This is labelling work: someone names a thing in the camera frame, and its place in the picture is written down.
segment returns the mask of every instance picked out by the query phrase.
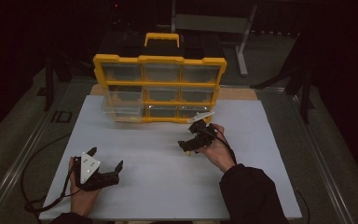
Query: yellow storage organizer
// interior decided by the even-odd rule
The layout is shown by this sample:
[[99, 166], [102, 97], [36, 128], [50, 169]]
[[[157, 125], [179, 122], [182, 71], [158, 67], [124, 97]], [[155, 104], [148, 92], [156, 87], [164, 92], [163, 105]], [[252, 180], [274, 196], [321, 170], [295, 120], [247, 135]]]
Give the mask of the yellow storage organizer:
[[115, 121], [186, 123], [213, 110], [227, 66], [216, 36], [149, 33], [142, 46], [139, 39], [110, 34], [94, 57], [103, 112]]

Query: black sleeve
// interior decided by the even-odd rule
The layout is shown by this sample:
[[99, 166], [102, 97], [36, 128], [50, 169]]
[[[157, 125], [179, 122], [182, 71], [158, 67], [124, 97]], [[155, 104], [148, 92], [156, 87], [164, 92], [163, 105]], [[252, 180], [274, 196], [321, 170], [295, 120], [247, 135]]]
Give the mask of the black sleeve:
[[260, 169], [233, 166], [223, 175], [220, 190], [234, 224], [289, 223], [274, 182]]
[[52, 220], [50, 224], [92, 224], [92, 219], [82, 217], [76, 213], [62, 213]]

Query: plastic drawer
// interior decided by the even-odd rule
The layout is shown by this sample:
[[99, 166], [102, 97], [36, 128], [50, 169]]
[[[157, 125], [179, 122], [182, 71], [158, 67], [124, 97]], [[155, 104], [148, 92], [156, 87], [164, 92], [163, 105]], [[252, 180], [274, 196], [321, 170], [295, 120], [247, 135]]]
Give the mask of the plastic drawer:
[[179, 117], [183, 119], [190, 119], [199, 113], [208, 112], [209, 106], [179, 106]]
[[123, 102], [138, 103], [143, 100], [142, 86], [109, 86], [105, 94], [111, 104], [120, 104]]
[[106, 80], [140, 81], [141, 65], [138, 63], [102, 63]]
[[177, 101], [179, 87], [145, 87], [146, 101]]
[[220, 66], [183, 65], [183, 82], [208, 82], [216, 81]]
[[151, 118], [174, 118], [176, 117], [175, 105], [150, 105], [149, 116]]
[[109, 98], [103, 98], [103, 112], [114, 121], [141, 122], [144, 115], [142, 105], [115, 105], [108, 102]]
[[211, 102], [214, 88], [181, 88], [181, 102]]
[[169, 63], [145, 63], [143, 64], [146, 81], [179, 81], [180, 65]]

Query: table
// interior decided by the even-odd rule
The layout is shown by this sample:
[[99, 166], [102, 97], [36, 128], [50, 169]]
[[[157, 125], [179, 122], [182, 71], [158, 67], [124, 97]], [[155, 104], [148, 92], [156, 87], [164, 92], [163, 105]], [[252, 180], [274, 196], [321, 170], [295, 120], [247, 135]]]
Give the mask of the table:
[[[98, 94], [95, 87], [91, 93]], [[101, 173], [124, 161], [120, 183], [102, 190], [90, 214], [103, 220], [224, 220], [227, 209], [218, 182], [221, 172], [200, 154], [188, 157], [178, 140], [193, 138], [186, 124], [114, 123], [101, 112], [103, 97], [90, 95], [81, 109], [71, 139], [50, 187], [46, 204], [62, 189], [70, 156], [97, 147], [94, 158]], [[301, 217], [293, 189], [263, 106], [246, 89], [221, 89], [213, 122], [226, 127], [226, 138], [237, 160], [263, 169], [275, 182], [283, 212]], [[53, 219], [69, 211], [70, 200], [40, 215]]]

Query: wire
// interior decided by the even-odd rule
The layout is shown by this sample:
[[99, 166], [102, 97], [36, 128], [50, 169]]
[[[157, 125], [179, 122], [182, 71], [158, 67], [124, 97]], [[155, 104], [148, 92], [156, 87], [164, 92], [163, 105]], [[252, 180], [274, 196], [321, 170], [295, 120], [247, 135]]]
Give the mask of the wire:
[[308, 207], [307, 201], [305, 200], [304, 196], [302, 195], [302, 193], [296, 188], [296, 186], [294, 184], [292, 184], [293, 188], [296, 190], [296, 192], [298, 193], [298, 195], [301, 197], [302, 201], [305, 204], [305, 207], [307, 208], [307, 224], [310, 224], [310, 208]]
[[[66, 134], [66, 135], [64, 135], [64, 136], [61, 136], [61, 137], [55, 139], [54, 141], [51, 141], [51, 142], [47, 143], [46, 145], [42, 146], [41, 148], [39, 148], [39, 149], [30, 157], [30, 159], [29, 159], [29, 160], [27, 161], [27, 163], [25, 164], [24, 169], [23, 169], [22, 172], [21, 172], [20, 186], [21, 186], [21, 194], [22, 194], [22, 197], [24, 198], [26, 204], [28, 204], [28, 203], [34, 203], [34, 202], [36, 201], [36, 200], [33, 200], [33, 201], [30, 201], [30, 200], [29, 200], [29, 198], [28, 198], [28, 196], [27, 196], [27, 194], [26, 194], [26, 192], [25, 192], [25, 187], [24, 187], [24, 176], [25, 176], [25, 172], [26, 172], [26, 170], [27, 170], [29, 164], [30, 164], [31, 161], [34, 159], [34, 157], [36, 157], [40, 152], [42, 152], [43, 150], [45, 150], [47, 147], [53, 145], [54, 143], [56, 143], [56, 142], [62, 140], [63, 138], [66, 138], [66, 137], [68, 137], [68, 136], [70, 136], [70, 135], [71, 135], [71, 133], [68, 133], [68, 134]], [[47, 195], [45, 195], [44, 197], [42, 197], [42, 199], [37, 200], [37, 201], [40, 202], [41, 200], [44, 200], [44, 199], [46, 198], [46, 196], [47, 196]], [[33, 213], [33, 214], [34, 214], [34, 217], [36, 218], [37, 222], [38, 222], [39, 224], [41, 224], [42, 222], [41, 222], [41, 220], [40, 220], [39, 217], [38, 217], [38, 213]]]
[[77, 192], [71, 193], [71, 194], [68, 194], [68, 195], [65, 195], [65, 196], [63, 196], [63, 197], [71, 197], [71, 196], [74, 196], [75, 194], [77, 194], [77, 193], [80, 192], [80, 191], [81, 191], [81, 189], [78, 189]]
[[212, 136], [214, 139], [217, 139], [217, 140], [219, 140], [220, 142], [222, 142], [222, 143], [225, 145], [225, 147], [228, 149], [228, 152], [229, 152], [229, 154], [230, 154], [230, 156], [231, 156], [231, 159], [234, 161], [235, 164], [237, 164], [237, 158], [235, 157], [234, 150], [232, 150], [231, 146], [228, 144], [228, 141], [227, 141], [227, 139], [225, 138], [225, 136], [223, 135], [222, 132], [220, 132], [219, 130], [217, 130], [218, 132], [220, 132], [220, 133], [222, 134], [222, 136], [223, 136], [223, 138], [224, 138], [225, 140], [223, 140], [223, 139], [217, 137], [215, 134], [210, 133], [210, 132], [208, 132], [208, 131], [205, 131], [205, 130], [200, 130], [200, 131], [202, 131], [203, 133], [207, 133], [208, 135]]
[[71, 173], [75, 170], [76, 166], [73, 165], [70, 169], [70, 171], [68, 172], [68, 175], [66, 176], [66, 179], [65, 179], [65, 183], [63, 185], [63, 189], [62, 189], [62, 192], [61, 192], [61, 195], [59, 198], [57, 198], [53, 203], [49, 204], [48, 206], [45, 206], [45, 207], [42, 207], [42, 208], [34, 208], [32, 206], [33, 203], [41, 203], [43, 200], [46, 199], [46, 195], [43, 196], [41, 199], [39, 200], [33, 200], [33, 201], [30, 201], [28, 203], [25, 204], [24, 206], [24, 209], [27, 211], [27, 212], [30, 212], [30, 213], [34, 213], [34, 214], [37, 214], [37, 213], [40, 213], [40, 212], [44, 212], [44, 211], [47, 211], [49, 210], [50, 208], [54, 207], [55, 205], [57, 205], [58, 203], [60, 203], [62, 201], [63, 198], [65, 197], [69, 197], [69, 196], [72, 196], [76, 193], [78, 193], [80, 190], [78, 190], [77, 192], [73, 193], [73, 194], [69, 194], [69, 195], [65, 195], [65, 192], [66, 192], [66, 188], [68, 187], [68, 183], [69, 183], [69, 179], [70, 179], [70, 176], [71, 176]]

